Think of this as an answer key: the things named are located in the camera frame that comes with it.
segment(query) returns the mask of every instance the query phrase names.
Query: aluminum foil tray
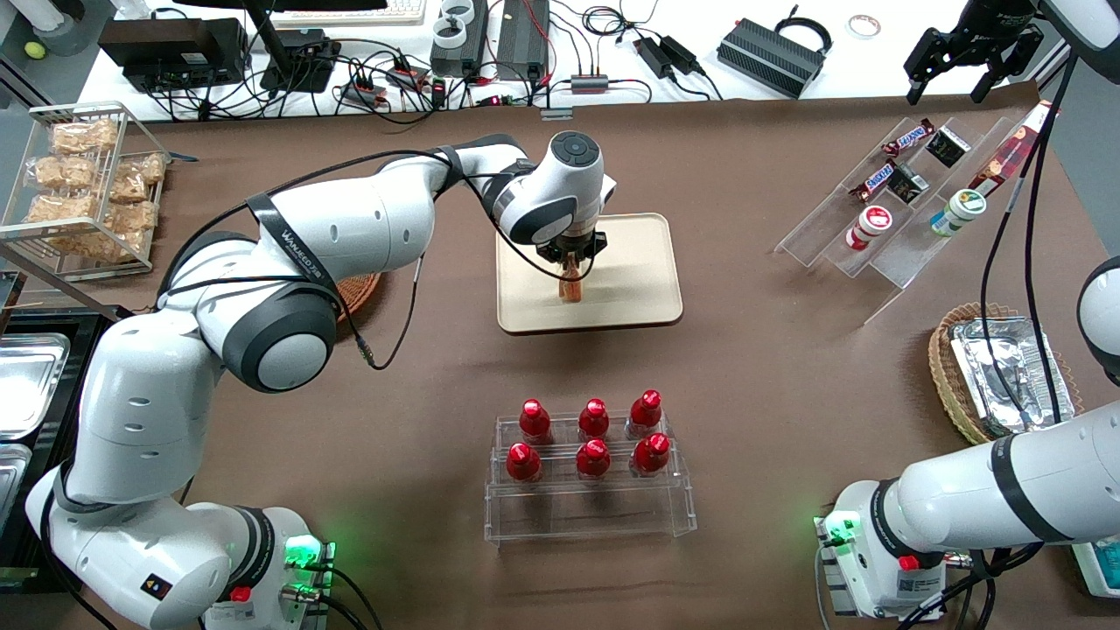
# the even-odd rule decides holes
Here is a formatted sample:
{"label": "aluminum foil tray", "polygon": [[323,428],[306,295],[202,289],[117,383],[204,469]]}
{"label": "aluminum foil tray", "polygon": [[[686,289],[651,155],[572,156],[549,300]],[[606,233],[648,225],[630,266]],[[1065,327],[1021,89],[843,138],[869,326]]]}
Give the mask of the aluminum foil tray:
{"label": "aluminum foil tray", "polygon": [[[1073,400],[1049,351],[1046,335],[1043,335],[1044,352],[1039,352],[1032,322],[1026,317],[989,318],[988,332],[995,361],[988,352],[979,318],[960,322],[949,328],[953,354],[972,396],[977,416],[986,429],[991,435],[1004,436],[1054,424],[1043,371],[1044,352],[1054,377],[1061,419],[1073,418]],[[1008,387],[999,380],[999,373],[1002,373]]]}
{"label": "aluminum foil tray", "polygon": [[58,333],[0,337],[0,441],[39,427],[68,354],[69,339]]}

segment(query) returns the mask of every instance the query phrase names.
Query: foil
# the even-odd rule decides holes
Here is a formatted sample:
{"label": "foil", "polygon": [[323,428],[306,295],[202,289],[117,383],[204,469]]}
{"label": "foil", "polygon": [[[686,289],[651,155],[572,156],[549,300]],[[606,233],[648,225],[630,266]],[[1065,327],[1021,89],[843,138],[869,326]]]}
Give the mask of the foil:
{"label": "foil", "polygon": [[[1054,425],[1054,410],[1043,371],[1044,352],[1054,377],[1058,411],[1062,415],[1060,419],[1072,419],[1075,413],[1073,400],[1049,351],[1045,333],[1044,352],[1035,343],[1035,333],[1027,317],[988,319],[988,333],[995,360],[988,353],[983,325],[979,318],[960,322],[949,328],[958,367],[964,376],[972,406],[986,432],[991,436],[1002,437]],[[1000,382],[999,373],[1004,374],[1008,387]]]}

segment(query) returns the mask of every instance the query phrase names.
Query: beige tray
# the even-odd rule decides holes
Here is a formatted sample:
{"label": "beige tray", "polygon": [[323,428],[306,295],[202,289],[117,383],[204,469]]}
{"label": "beige tray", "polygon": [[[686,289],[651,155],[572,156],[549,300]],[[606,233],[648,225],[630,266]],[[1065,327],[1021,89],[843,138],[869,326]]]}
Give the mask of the beige tray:
{"label": "beige tray", "polygon": [[[558,280],[530,267],[497,234],[497,323],[511,334],[672,324],[684,312],[669,222],[654,213],[606,214],[607,249],[584,280],[582,302],[566,304]],[[517,245],[552,272],[534,248]]]}

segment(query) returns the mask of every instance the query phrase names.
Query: small bottle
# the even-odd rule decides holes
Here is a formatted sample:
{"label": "small bottle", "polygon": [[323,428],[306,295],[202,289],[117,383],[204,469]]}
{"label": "small bottle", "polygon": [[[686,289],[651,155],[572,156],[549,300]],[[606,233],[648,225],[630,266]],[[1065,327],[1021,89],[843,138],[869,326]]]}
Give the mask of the small bottle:
{"label": "small bottle", "polygon": [[601,439],[590,439],[576,453],[576,471],[579,479],[594,481],[603,479],[610,470],[610,451]]}
{"label": "small bottle", "polygon": [[856,251],[867,249],[875,237],[890,229],[890,212],[879,205],[869,205],[859,213],[859,220],[844,234],[844,242]]}
{"label": "small bottle", "polygon": [[587,407],[579,413],[579,441],[587,442],[607,435],[610,418],[607,416],[607,405],[598,398],[587,401]]}
{"label": "small bottle", "polygon": [[655,476],[669,463],[669,436],[655,433],[637,443],[631,454],[631,474]]}
{"label": "small bottle", "polygon": [[661,393],[651,389],[631,405],[631,415],[626,418],[626,438],[642,439],[656,430],[661,421]]}
{"label": "small bottle", "polygon": [[510,456],[505,458],[505,472],[510,473],[514,481],[524,483],[540,481],[544,474],[541,456],[532,446],[521,442],[510,447]]}
{"label": "small bottle", "polygon": [[540,400],[535,398],[525,400],[521,406],[517,424],[521,425],[521,436],[525,439],[525,444],[533,446],[552,444],[552,418]]}

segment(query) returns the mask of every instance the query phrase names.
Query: wire rack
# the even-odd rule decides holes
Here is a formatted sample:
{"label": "wire rack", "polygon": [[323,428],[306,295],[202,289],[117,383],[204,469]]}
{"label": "wire rack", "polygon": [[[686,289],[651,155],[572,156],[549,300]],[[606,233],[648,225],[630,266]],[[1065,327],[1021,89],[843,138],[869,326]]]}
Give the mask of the wire rack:
{"label": "wire rack", "polygon": [[[114,232],[106,225],[110,212],[113,182],[121,164],[142,160],[161,154],[166,166],[171,156],[155,136],[123,104],[119,102],[102,102],[86,104],[48,105],[32,108],[29,115],[35,121],[20,168],[27,169],[20,174],[12,186],[11,195],[4,209],[3,222],[0,225],[0,241],[17,250],[26,258],[35,261],[44,270],[66,280],[90,280],[109,278],[127,274],[142,274],[151,270],[152,231],[147,228],[139,239],[127,239],[123,233]],[[45,188],[35,183],[35,175],[29,165],[35,159],[52,155],[52,128],[62,123],[95,123],[109,120],[115,126],[116,139],[110,146],[100,146],[90,150],[69,154],[67,157],[81,157],[93,164],[93,180],[88,187],[69,188],[58,186]],[[147,191],[147,201],[151,202],[158,217],[159,198],[164,191],[162,178],[155,182]],[[50,195],[66,200],[92,197],[93,211],[85,216],[57,219],[50,221],[27,222],[31,204],[37,195]],[[84,237],[94,234],[96,237]],[[66,251],[60,243],[67,239],[81,237],[84,241],[101,240],[110,251],[113,245],[120,248],[119,256],[113,260],[99,260],[78,253]]]}

